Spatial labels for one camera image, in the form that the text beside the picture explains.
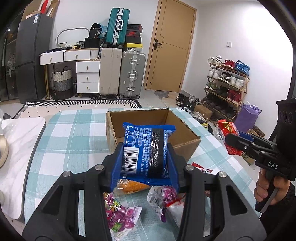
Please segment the person's right hand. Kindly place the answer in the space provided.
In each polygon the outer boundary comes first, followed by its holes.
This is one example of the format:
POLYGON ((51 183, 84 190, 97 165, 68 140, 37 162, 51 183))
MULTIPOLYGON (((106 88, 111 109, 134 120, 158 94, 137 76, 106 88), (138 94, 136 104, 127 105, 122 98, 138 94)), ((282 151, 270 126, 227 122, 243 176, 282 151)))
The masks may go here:
MULTIPOLYGON (((268 181, 266 178, 266 170, 261 168, 258 180, 256 182, 256 188, 254 190, 254 197, 256 201, 262 202, 268 196, 267 189, 269 188, 269 185, 270 181, 268 181)), ((275 188, 278 188, 278 192, 270 204, 276 205, 286 196, 287 190, 290 186, 290 182, 280 176, 276 176, 274 178, 273 185, 275 186, 275 188)))

